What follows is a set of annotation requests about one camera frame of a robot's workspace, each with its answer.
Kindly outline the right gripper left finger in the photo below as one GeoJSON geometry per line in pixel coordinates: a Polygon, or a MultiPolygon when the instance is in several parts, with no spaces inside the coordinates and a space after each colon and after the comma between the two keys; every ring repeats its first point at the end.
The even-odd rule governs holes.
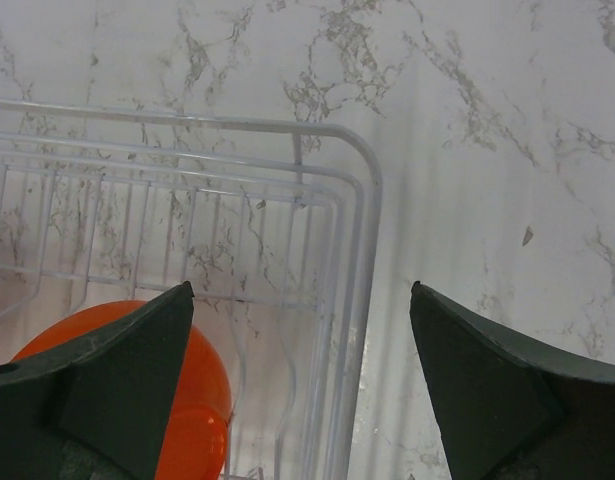
{"type": "Polygon", "coordinates": [[[152,479],[193,319],[183,282],[134,312],[0,365],[0,479],[152,479]]]}

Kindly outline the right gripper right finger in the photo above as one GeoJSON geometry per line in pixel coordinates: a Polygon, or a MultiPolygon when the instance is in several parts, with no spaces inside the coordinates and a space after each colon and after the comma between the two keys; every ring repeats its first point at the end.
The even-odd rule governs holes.
{"type": "Polygon", "coordinates": [[[615,479],[615,365],[417,282],[410,319],[454,479],[615,479]]]}

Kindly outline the orange bowl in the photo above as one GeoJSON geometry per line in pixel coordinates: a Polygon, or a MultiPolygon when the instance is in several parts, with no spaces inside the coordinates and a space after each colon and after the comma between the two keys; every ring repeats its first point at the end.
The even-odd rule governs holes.
{"type": "MultiPolygon", "coordinates": [[[[60,320],[20,350],[22,358],[48,350],[115,321],[141,300],[99,304],[60,320]]],[[[232,400],[225,367],[211,343],[193,326],[161,449],[158,479],[216,479],[226,455],[232,400]]]]}

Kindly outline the clear wire dish rack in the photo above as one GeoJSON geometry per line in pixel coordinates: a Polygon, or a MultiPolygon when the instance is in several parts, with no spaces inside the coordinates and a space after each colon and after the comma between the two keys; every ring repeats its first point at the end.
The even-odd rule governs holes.
{"type": "Polygon", "coordinates": [[[0,99],[0,364],[182,282],[228,379],[224,479],[344,479],[382,199],[330,124],[0,99]]]}

